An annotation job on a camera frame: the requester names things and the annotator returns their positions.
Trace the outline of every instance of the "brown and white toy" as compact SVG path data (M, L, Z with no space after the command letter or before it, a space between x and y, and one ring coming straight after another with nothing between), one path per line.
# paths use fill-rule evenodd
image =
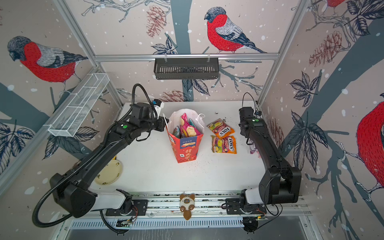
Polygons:
M185 220L189 220L192 217L191 210L195 208L195 195L191 194L186 196L180 195L180 211L183 213Z

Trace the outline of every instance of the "gift bag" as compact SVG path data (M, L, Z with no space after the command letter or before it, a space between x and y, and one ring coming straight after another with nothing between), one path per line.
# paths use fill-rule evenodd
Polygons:
M180 119L184 113L187 114L188 119L192 120L194 126L201 133L201 135L180 139L172 134L175 127L180 125ZM169 123L167 123L166 129L173 153L175 154L178 163L188 162L196 159L197 151L199 150L199 145L204 135L205 124L201 115L205 117L204 114L198 114L194 110L181 109L173 112L169 117Z

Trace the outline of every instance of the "red bird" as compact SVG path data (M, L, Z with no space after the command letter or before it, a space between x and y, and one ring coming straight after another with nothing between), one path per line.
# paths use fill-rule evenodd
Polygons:
M242 48L251 48L259 53L265 53L258 49L243 33L240 27L236 26L227 16L224 8L213 7L208 10L205 15L208 20L208 39L218 48L218 52L231 51L235 52Z
M357 143L358 154L351 154L344 150L344 146L341 142L337 142L341 145L344 154L351 155L360 159L367 169L376 178L377 184L371 189L367 190L359 182L355 184L362 187L368 195L365 201L371 201L371 193L377 189L384 188L384 102L379 103L370 113L368 113L360 121L357 130Z
M13 61L17 59L41 80L64 84L82 60L88 59L79 54L63 51L60 48L46 47L32 42L29 38L17 36L8 42L8 51Z

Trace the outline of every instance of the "black metal hanging basket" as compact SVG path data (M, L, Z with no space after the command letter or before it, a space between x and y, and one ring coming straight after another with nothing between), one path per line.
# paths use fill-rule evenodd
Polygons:
M218 58L156 58L156 79L217 79Z

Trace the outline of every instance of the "gray floor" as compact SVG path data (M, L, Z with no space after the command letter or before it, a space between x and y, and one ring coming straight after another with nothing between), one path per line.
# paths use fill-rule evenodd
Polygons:
M247 234L242 228L182 228L156 230L130 230L118 237L109 229L71 230L67 240L306 240L299 217L278 217L270 224Z

